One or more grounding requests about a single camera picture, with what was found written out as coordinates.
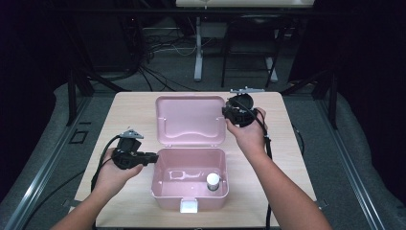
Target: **forearm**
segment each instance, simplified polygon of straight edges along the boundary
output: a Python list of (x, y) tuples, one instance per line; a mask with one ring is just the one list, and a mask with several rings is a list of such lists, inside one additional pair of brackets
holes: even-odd
[(330, 229), (313, 200), (265, 152), (247, 158), (282, 229)]
[(108, 200), (109, 198), (105, 195), (93, 192), (52, 229), (91, 229)]

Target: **person's left hand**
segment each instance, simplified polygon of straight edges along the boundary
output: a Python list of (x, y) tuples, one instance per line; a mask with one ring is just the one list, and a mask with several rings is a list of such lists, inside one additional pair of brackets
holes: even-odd
[(105, 153), (103, 162), (107, 161), (101, 168), (98, 180), (96, 182), (94, 192), (104, 194), (106, 198), (110, 199), (115, 196), (125, 185), (126, 181), (143, 169), (143, 165), (137, 165), (136, 167), (128, 170), (121, 170), (118, 168), (113, 160), (109, 160), (114, 149), (108, 149)]

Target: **person's right hand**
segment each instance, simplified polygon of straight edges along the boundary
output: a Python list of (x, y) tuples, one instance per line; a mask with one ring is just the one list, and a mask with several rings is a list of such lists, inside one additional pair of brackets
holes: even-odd
[[(263, 123), (266, 112), (262, 108), (257, 108), (257, 110), (259, 111), (257, 117)], [(247, 155), (249, 152), (264, 152), (264, 133), (256, 120), (245, 127), (235, 126), (229, 119), (226, 119), (226, 124), (227, 129), (236, 137), (237, 144), (246, 157), (249, 157)]]

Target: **wrist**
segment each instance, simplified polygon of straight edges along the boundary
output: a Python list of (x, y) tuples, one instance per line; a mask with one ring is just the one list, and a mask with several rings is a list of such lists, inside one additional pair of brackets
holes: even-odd
[(111, 198), (113, 195), (109, 195), (108, 193), (95, 189), (93, 192), (89, 195), (88, 199), (91, 199), (92, 202), (97, 202), (98, 204), (104, 206)]

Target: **box lid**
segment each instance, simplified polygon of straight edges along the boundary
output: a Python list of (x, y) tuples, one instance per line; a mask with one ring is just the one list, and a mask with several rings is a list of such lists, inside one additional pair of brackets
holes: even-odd
[(172, 145), (211, 145), (222, 143), (226, 124), (219, 96), (161, 96), (156, 102), (157, 138)]

